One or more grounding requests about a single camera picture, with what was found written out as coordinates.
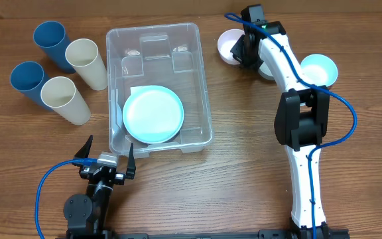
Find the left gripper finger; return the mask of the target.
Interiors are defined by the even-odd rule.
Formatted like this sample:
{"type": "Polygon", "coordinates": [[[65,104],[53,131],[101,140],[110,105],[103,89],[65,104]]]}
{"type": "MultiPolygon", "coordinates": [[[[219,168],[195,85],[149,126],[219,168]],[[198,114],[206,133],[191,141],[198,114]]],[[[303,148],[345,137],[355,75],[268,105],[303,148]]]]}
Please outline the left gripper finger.
{"type": "Polygon", "coordinates": [[[92,146],[92,141],[93,141],[93,135],[90,135],[88,137],[88,140],[86,143],[79,149],[79,151],[74,155],[75,159],[85,159],[88,158],[90,154],[90,149],[92,146]]]}
{"type": "Polygon", "coordinates": [[[127,170],[125,172],[125,178],[126,179],[134,179],[135,173],[136,173],[136,164],[135,164],[135,158],[133,154],[134,145],[131,143],[130,149],[129,149],[129,156],[128,156],[128,162],[127,162],[127,170]]]}

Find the pink bowl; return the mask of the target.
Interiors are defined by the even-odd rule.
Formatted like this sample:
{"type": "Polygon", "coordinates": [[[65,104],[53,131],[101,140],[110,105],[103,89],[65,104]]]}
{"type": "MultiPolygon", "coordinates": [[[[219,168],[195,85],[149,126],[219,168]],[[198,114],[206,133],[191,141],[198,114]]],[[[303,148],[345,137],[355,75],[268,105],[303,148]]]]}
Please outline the pink bowl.
{"type": "Polygon", "coordinates": [[[239,64],[239,62],[233,58],[231,49],[243,34],[244,30],[230,29],[220,35],[218,39],[218,52],[220,54],[221,59],[225,63],[230,65],[239,64]]]}

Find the grey bowl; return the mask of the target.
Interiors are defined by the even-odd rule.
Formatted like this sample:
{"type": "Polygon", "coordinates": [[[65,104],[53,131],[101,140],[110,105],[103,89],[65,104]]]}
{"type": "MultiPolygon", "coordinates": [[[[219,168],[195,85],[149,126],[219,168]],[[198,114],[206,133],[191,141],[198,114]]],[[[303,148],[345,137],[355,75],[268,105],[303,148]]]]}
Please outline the grey bowl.
{"type": "Polygon", "coordinates": [[[265,62],[263,62],[262,65],[260,65],[258,69],[258,73],[266,80],[271,80],[271,81],[275,80],[273,77],[273,74],[271,73],[271,71],[269,70],[269,67],[267,66],[265,62]]]}

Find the light blue plate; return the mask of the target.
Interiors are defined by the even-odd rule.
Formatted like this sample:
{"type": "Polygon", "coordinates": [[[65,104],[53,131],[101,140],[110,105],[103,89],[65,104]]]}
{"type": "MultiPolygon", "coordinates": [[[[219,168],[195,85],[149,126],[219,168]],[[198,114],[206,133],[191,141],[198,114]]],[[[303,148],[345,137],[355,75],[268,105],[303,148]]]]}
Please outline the light blue plate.
{"type": "Polygon", "coordinates": [[[180,131],[184,123],[184,106],[171,89],[148,86],[148,90],[127,98],[123,106],[123,125],[142,143],[164,143],[180,131]]]}

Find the cream cup front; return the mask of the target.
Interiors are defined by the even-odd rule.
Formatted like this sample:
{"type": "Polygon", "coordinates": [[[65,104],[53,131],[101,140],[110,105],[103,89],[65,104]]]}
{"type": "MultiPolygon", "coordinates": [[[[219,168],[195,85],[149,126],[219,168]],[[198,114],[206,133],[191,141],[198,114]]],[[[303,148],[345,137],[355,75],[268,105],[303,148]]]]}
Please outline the cream cup front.
{"type": "Polygon", "coordinates": [[[83,125],[91,118],[91,111],[73,81],[65,76],[48,80],[42,87],[43,103],[74,125],[83,125]]]}

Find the cream cup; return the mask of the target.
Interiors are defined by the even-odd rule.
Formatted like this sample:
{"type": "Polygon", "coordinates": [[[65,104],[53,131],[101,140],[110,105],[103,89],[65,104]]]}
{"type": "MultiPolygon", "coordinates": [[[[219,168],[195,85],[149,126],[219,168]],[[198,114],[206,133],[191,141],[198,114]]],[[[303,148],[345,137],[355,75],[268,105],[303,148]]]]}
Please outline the cream cup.
{"type": "Polygon", "coordinates": [[[68,63],[92,90],[107,88],[107,70],[97,44],[90,39],[77,39],[66,48],[68,63]]]}
{"type": "Polygon", "coordinates": [[[74,125],[83,125],[91,118],[91,111],[73,81],[65,76],[48,80],[42,87],[43,103],[74,125]]]}

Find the light blue bowl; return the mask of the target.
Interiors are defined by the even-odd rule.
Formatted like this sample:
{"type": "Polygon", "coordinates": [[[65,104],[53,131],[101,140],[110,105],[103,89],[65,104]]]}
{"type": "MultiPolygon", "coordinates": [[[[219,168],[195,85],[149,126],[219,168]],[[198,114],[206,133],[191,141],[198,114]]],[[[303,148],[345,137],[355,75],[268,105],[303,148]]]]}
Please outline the light blue bowl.
{"type": "Polygon", "coordinates": [[[323,54],[311,54],[300,63],[306,76],[305,82],[330,89],[338,78],[338,67],[335,62],[323,54]]]}

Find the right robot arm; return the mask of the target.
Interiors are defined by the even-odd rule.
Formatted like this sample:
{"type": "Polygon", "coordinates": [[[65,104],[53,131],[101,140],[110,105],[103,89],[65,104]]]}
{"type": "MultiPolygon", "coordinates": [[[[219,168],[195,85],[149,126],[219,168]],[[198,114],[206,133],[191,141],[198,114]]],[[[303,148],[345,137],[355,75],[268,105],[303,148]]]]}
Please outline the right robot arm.
{"type": "Polygon", "coordinates": [[[279,22],[242,22],[244,35],[233,46],[242,65],[266,64],[282,92],[274,121],[278,142],[290,163],[293,203],[288,238],[331,238],[320,193],[320,146],[326,134],[327,87],[309,84],[279,22]]]}

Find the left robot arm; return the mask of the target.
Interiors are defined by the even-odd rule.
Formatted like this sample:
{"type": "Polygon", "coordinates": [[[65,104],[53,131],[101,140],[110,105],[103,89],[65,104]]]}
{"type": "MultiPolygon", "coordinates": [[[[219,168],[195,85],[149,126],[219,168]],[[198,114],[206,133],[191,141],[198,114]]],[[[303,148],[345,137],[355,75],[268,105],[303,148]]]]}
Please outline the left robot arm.
{"type": "Polygon", "coordinates": [[[119,157],[116,154],[103,152],[97,159],[87,162],[93,137],[75,154],[74,163],[79,167],[79,175],[88,181],[84,194],[72,195],[64,204],[64,217],[68,222],[67,238],[107,238],[119,236],[112,229],[105,227],[111,194],[114,185],[123,185],[125,180],[134,179],[136,164],[133,155],[134,146],[130,145],[126,172],[117,170],[119,157]]]}

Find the clear plastic storage bin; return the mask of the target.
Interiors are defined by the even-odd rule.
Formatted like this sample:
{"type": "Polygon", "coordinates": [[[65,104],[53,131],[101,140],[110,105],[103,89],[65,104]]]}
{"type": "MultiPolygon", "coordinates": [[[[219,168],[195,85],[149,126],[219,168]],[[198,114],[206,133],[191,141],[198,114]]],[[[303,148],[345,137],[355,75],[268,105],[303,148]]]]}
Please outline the clear plastic storage bin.
{"type": "Polygon", "coordinates": [[[109,148],[136,158],[155,151],[199,152],[214,137],[199,28],[194,23],[111,29],[106,34],[109,148]],[[170,140],[146,144],[123,125],[123,106],[134,86],[171,89],[184,106],[184,123],[170,140]]]}

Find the white label in bin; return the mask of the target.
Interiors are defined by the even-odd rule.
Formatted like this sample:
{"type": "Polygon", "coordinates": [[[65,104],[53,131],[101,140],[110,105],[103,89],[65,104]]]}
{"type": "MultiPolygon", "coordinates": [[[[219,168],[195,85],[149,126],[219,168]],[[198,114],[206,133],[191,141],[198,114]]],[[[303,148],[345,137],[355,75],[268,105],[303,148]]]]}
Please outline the white label in bin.
{"type": "Polygon", "coordinates": [[[130,88],[131,95],[138,94],[148,90],[150,86],[134,86],[130,88]]]}

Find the dark blue cup front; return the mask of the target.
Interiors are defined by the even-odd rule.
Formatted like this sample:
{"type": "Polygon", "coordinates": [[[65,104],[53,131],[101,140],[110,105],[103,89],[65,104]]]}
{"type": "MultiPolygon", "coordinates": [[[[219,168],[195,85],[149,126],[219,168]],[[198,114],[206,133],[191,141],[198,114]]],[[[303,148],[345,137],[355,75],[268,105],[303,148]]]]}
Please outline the dark blue cup front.
{"type": "Polygon", "coordinates": [[[34,103],[48,111],[52,111],[40,96],[42,87],[49,80],[43,67],[34,61],[26,61],[17,65],[10,75],[10,83],[14,89],[24,94],[34,103]]]}

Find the dark blue cup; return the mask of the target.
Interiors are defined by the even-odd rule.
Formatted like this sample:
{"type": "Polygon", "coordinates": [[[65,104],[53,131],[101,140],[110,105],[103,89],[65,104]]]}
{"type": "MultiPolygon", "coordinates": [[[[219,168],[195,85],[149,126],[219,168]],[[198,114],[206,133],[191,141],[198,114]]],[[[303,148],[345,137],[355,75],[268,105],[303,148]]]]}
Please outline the dark blue cup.
{"type": "Polygon", "coordinates": [[[10,75],[10,83],[14,89],[24,94],[34,103],[48,111],[52,111],[40,96],[42,87],[49,80],[43,67],[34,61],[26,61],[17,65],[10,75]]]}
{"type": "Polygon", "coordinates": [[[61,23],[58,21],[41,23],[34,30],[33,40],[61,71],[68,74],[76,72],[66,60],[66,49],[70,45],[71,40],[61,23]]]}

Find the cream cup rear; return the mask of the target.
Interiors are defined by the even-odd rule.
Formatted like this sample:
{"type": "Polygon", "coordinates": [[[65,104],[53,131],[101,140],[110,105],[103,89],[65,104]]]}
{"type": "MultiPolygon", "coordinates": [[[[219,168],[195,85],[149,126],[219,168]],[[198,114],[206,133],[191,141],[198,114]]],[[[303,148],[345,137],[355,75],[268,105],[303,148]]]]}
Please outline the cream cup rear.
{"type": "Polygon", "coordinates": [[[107,70],[97,44],[90,39],[77,39],[66,48],[68,63],[92,90],[107,88],[107,70]]]}

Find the dark blue cup rear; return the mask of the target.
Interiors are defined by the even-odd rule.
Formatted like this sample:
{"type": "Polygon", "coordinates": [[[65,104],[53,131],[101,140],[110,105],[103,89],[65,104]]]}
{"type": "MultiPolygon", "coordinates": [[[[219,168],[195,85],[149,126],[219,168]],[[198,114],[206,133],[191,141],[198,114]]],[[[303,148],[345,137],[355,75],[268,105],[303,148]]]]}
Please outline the dark blue cup rear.
{"type": "Polygon", "coordinates": [[[33,40],[61,71],[68,74],[76,72],[66,60],[66,49],[70,45],[71,40],[61,23],[58,21],[41,23],[34,30],[33,40]]]}

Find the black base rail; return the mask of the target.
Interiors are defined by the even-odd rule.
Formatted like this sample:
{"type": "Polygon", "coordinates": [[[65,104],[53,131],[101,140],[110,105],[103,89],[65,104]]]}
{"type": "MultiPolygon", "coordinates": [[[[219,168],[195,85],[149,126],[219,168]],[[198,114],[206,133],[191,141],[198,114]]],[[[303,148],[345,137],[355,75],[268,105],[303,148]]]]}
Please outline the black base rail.
{"type": "Polygon", "coordinates": [[[105,231],[104,234],[71,236],[73,239],[285,239],[308,238],[313,239],[313,230],[259,230],[244,233],[209,233],[209,234],[117,234],[105,231]]]}

